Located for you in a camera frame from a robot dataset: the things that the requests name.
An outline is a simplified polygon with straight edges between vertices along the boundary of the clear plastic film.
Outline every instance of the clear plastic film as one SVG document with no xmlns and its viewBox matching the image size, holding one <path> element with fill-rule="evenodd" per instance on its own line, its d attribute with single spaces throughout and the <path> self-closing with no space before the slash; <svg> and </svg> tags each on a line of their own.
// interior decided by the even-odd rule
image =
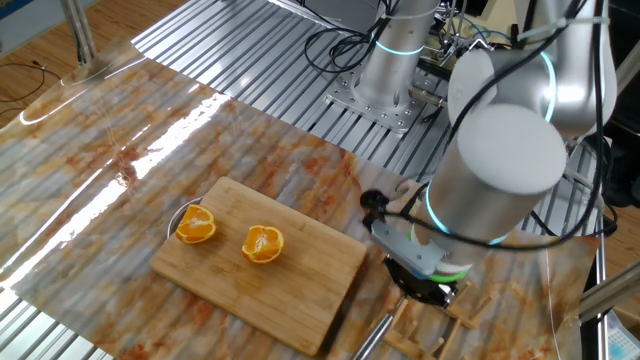
<svg viewBox="0 0 640 360">
<path fill-rule="evenodd" d="M 384 254 L 360 223 L 359 198 L 369 188 L 392 193 L 400 176 L 126 42 L 112 44 L 0 130 L 0 169 L 0 286 L 118 358 L 293 354 L 149 267 L 173 213 L 222 176 L 369 246 L 326 356 L 350 357 L 381 309 L 399 297 L 380 263 Z M 577 238 L 548 253 L 491 253 L 467 276 L 475 287 L 460 306 L 472 309 L 489 292 L 499 297 L 477 330 L 459 331 L 447 358 L 555 358 L 558 350 L 578 357 L 573 309 L 597 245 Z M 449 318 L 408 307 L 397 326 L 418 321 L 414 336 L 423 347 L 446 337 Z M 378 355 L 386 352 L 401 356 L 388 347 Z"/>
</svg>

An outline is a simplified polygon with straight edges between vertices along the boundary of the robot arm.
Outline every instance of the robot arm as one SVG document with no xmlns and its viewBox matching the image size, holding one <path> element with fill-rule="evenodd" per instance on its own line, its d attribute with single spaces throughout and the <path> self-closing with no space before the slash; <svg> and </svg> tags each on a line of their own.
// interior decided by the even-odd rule
<svg viewBox="0 0 640 360">
<path fill-rule="evenodd" d="M 576 18 L 593 20 L 599 15 L 597 4 L 603 2 L 602 18 L 606 18 L 606 0 L 538 0 L 532 9 L 532 24 L 536 28 L 555 23 L 568 7 L 577 4 L 581 9 Z M 411 242 L 384 223 L 381 214 L 387 200 L 382 194 L 363 195 L 362 205 L 368 213 L 365 226 L 389 254 L 385 264 L 405 294 L 447 307 L 455 296 L 456 281 L 491 246 L 504 240 L 559 181 L 566 165 L 563 140 L 596 128 L 601 135 L 615 104 L 615 71 L 606 26 L 595 27 L 589 21 L 558 32 L 556 41 L 539 55 L 525 49 L 470 51 L 462 56 L 449 83 L 448 111 L 454 131 L 467 104 L 480 89 L 487 91 L 467 109 L 464 124 L 433 179 L 423 186 L 425 191 L 416 193 L 422 197 L 416 220 L 427 226 L 414 225 Z M 601 40 L 594 47 L 591 39 L 597 28 Z M 601 50 L 597 59 L 594 48 Z M 515 72 L 494 81 L 505 69 L 515 69 L 516 63 Z M 594 75 L 596 66 L 599 79 Z M 598 188 L 596 181 L 592 195 Z M 595 197 L 588 207 L 593 208 L 594 203 Z M 447 236 L 452 234 L 458 239 Z M 459 241 L 461 238 L 485 246 L 470 245 Z M 362 350 L 356 358 L 366 353 Z"/>
</svg>

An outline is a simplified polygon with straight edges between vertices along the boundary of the orange slice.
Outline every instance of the orange slice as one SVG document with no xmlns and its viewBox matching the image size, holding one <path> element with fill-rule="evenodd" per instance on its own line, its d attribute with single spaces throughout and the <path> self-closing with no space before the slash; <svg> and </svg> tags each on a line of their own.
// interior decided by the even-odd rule
<svg viewBox="0 0 640 360">
<path fill-rule="evenodd" d="M 216 224 L 211 211 L 204 206 L 191 204 L 178 225 L 176 236 L 184 243 L 195 244 L 211 238 L 215 232 Z"/>
<path fill-rule="evenodd" d="M 255 225 L 249 228 L 247 239 L 242 245 L 242 255 L 256 264 L 266 264 L 277 258 L 284 247 L 284 237 L 280 230 Z"/>
</svg>

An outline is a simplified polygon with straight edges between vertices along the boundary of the metal grating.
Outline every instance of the metal grating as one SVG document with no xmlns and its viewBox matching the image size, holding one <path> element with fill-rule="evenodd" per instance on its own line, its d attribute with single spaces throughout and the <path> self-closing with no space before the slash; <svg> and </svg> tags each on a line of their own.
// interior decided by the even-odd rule
<svg viewBox="0 0 640 360">
<path fill-rule="evenodd" d="M 295 10 L 288 3 L 281 5 Z M 426 106 L 408 132 L 397 134 L 327 101 L 324 93 L 335 76 L 314 71 L 302 52 L 307 36 L 323 27 L 289 9 L 264 0 L 192 0 L 132 42 L 146 56 L 180 73 L 398 174 L 417 177 L 433 171 L 449 131 L 446 111 Z M 335 41 L 336 36 L 319 40 L 311 56 L 328 62 L 326 52 Z M 446 95 L 447 83 L 428 76 L 429 90 Z M 593 156 L 578 148 L 570 166 L 590 177 Z M 536 210 L 551 229 L 565 231 L 581 214 L 585 195 L 562 181 Z M 529 219 L 522 227 L 540 232 Z M 602 256 L 597 259 L 603 262 Z M 112 357 L 12 291 L 0 289 L 0 360 L 4 359 Z"/>
</svg>

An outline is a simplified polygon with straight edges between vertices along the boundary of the blue light ring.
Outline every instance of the blue light ring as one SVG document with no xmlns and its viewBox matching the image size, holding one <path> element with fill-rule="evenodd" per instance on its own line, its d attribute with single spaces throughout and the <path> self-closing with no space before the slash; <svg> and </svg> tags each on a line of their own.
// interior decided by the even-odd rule
<svg viewBox="0 0 640 360">
<path fill-rule="evenodd" d="M 540 53 L 542 60 L 544 60 L 544 64 L 547 67 L 547 71 L 549 72 L 549 87 L 551 88 L 551 95 L 549 99 L 549 106 L 547 107 L 547 115 L 544 117 L 547 122 L 551 122 L 551 117 L 553 116 L 553 112 L 556 108 L 556 102 L 558 97 L 558 78 L 556 77 L 556 68 L 553 66 L 553 62 L 549 58 L 547 54 L 544 52 Z"/>
<path fill-rule="evenodd" d="M 376 40 L 376 45 L 380 46 L 382 50 L 390 52 L 394 55 L 415 55 L 420 53 L 422 49 L 424 49 L 424 46 L 421 46 L 420 49 L 413 50 L 413 51 L 398 51 L 398 50 L 389 49 L 388 47 L 382 45 L 380 41 L 377 41 L 377 40 Z"/>
<path fill-rule="evenodd" d="M 442 223 L 442 221 L 440 221 L 440 219 L 438 219 L 438 217 L 436 216 L 436 213 L 433 211 L 433 208 L 431 208 L 431 202 L 429 201 L 429 189 L 431 189 L 431 184 L 427 186 L 427 190 L 425 191 L 425 200 L 424 200 L 424 203 L 427 207 L 427 211 L 429 212 L 429 216 L 431 216 L 431 220 L 434 222 L 434 224 L 436 224 L 438 228 L 440 228 L 440 230 L 446 232 L 447 234 L 450 234 L 451 232 L 449 231 L 449 229 Z M 509 236 L 508 233 L 499 238 L 493 239 L 489 242 L 489 245 L 499 244 L 503 242 L 507 238 L 507 236 Z"/>
</svg>

